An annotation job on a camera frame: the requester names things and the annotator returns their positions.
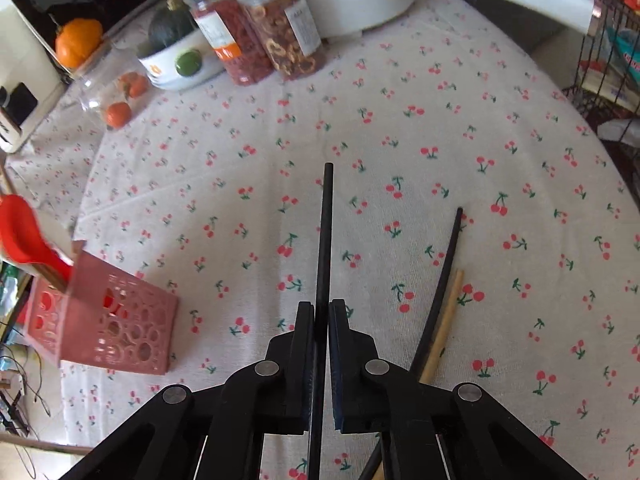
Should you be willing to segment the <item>cherry print tablecloth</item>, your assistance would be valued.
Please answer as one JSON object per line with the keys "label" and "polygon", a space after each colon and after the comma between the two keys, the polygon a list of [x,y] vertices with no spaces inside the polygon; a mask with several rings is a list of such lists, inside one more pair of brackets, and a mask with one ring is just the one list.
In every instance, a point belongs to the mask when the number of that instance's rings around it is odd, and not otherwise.
{"label": "cherry print tablecloth", "polygon": [[411,362],[459,223],[436,384],[477,382],[587,478],[638,477],[638,208],[570,101],[462,0],[416,0],[305,79],[160,93],[118,131],[78,98],[9,175],[180,306],[166,375],[63,366],[54,412],[73,443],[172,382],[223,382],[293,327],[314,298],[332,162],[332,294],[382,358]]}

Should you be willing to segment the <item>large orange fruit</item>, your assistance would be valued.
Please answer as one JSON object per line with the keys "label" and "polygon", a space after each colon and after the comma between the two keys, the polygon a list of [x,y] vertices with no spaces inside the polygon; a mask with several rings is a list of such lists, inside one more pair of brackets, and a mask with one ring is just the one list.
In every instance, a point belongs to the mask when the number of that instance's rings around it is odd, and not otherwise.
{"label": "large orange fruit", "polygon": [[84,64],[102,44],[103,27],[94,18],[74,18],[58,30],[55,55],[69,70]]}

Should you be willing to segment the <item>jar of red goji berries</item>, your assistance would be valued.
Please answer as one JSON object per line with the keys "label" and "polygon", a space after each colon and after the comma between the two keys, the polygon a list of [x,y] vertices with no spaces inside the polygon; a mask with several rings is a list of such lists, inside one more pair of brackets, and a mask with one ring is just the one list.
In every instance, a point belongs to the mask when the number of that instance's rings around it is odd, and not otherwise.
{"label": "jar of red goji berries", "polygon": [[238,86],[270,76],[273,66],[236,0],[183,0],[195,23]]}

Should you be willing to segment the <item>black chopstick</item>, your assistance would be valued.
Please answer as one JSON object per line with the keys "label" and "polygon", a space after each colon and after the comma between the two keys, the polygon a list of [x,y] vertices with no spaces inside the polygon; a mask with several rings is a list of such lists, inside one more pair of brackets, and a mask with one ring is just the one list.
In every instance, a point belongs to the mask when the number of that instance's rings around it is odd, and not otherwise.
{"label": "black chopstick", "polygon": [[334,165],[323,167],[322,204],[319,234],[316,303],[314,304],[314,381],[308,440],[308,480],[320,478],[321,445],[326,382],[326,342],[328,341],[329,303],[331,285],[331,249],[333,221]]}
{"label": "black chopstick", "polygon": [[[444,302],[452,264],[454,263],[454,255],[457,250],[462,214],[463,208],[458,207],[456,210],[456,216],[454,217],[454,226],[452,227],[447,252],[444,263],[442,264],[442,270],[440,271],[431,309],[430,312],[428,312],[418,348],[416,348],[416,353],[414,354],[409,367],[409,372],[415,378],[421,377],[428,356],[431,352],[436,325],[439,319],[440,310],[442,310],[442,303]],[[359,476],[359,480],[381,479],[382,473],[382,446],[381,443],[378,442],[375,445],[367,463],[364,465],[363,471]]]}

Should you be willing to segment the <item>pink perforated utensil holder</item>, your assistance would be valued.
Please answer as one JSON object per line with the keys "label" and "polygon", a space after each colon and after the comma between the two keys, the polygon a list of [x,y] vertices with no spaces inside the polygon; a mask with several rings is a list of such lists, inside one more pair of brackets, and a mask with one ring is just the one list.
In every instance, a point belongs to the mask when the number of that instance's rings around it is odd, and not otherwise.
{"label": "pink perforated utensil holder", "polygon": [[24,337],[48,362],[147,375],[168,371],[178,298],[89,254],[76,240],[66,292],[32,284]]}

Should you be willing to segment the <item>white enamel pot green knob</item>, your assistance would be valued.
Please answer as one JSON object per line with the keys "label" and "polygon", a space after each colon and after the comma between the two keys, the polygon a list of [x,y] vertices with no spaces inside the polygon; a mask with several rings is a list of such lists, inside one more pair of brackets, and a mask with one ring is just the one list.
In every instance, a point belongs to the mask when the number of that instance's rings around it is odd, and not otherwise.
{"label": "white enamel pot green knob", "polygon": [[164,50],[142,56],[149,46],[148,42],[140,44],[138,60],[157,89],[188,90],[224,72],[220,59],[199,29]]}

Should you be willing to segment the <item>wooden chopstick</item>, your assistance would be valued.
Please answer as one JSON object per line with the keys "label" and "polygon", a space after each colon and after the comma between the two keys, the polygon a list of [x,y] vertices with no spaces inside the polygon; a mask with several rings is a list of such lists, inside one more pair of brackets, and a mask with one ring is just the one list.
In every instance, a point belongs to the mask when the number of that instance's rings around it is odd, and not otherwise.
{"label": "wooden chopstick", "polygon": [[457,428],[454,394],[431,385],[446,349],[457,311],[464,272],[454,272],[446,306],[440,310],[435,337],[420,378],[383,360],[367,362],[366,371],[383,385],[385,427],[381,479],[453,479],[448,437]]}

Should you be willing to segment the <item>red plastic spoon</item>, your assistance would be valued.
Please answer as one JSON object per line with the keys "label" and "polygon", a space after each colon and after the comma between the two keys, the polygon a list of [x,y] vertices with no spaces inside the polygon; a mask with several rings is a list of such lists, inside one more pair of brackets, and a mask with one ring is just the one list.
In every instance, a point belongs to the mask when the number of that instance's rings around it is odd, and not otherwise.
{"label": "red plastic spoon", "polygon": [[1,243],[12,261],[43,264],[65,283],[70,281],[72,267],[46,242],[32,207],[21,196],[1,199]]}

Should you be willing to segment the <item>dark green pumpkin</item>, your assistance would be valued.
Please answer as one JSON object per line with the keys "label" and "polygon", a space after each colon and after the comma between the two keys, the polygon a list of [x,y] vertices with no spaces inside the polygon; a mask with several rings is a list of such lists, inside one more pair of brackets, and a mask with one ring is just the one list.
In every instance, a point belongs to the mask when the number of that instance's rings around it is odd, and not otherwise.
{"label": "dark green pumpkin", "polygon": [[138,45],[137,57],[149,58],[189,36],[197,28],[183,0],[165,0],[149,24],[148,39]]}

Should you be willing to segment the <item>jar of dried fruit slices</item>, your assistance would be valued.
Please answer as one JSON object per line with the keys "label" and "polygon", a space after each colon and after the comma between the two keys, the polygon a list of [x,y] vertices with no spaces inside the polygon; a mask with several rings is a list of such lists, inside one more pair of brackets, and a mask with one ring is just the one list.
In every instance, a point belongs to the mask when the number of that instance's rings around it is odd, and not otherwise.
{"label": "jar of dried fruit slices", "polygon": [[326,62],[307,0],[238,0],[274,69],[285,80],[317,73]]}

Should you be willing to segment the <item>glass jar with wooden lid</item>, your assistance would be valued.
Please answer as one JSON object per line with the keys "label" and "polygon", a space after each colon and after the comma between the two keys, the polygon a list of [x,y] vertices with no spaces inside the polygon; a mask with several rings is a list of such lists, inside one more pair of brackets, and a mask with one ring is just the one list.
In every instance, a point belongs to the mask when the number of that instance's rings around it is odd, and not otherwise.
{"label": "glass jar with wooden lid", "polygon": [[152,84],[134,51],[101,44],[75,70],[84,112],[107,130],[124,128],[149,102]]}

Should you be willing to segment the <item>cream air fryer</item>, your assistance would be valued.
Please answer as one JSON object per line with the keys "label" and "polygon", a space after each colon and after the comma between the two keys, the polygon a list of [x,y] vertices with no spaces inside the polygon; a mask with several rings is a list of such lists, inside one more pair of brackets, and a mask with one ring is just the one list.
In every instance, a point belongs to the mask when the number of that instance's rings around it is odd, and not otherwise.
{"label": "cream air fryer", "polygon": [[1,149],[16,153],[66,90],[48,51],[11,3],[1,5]]}

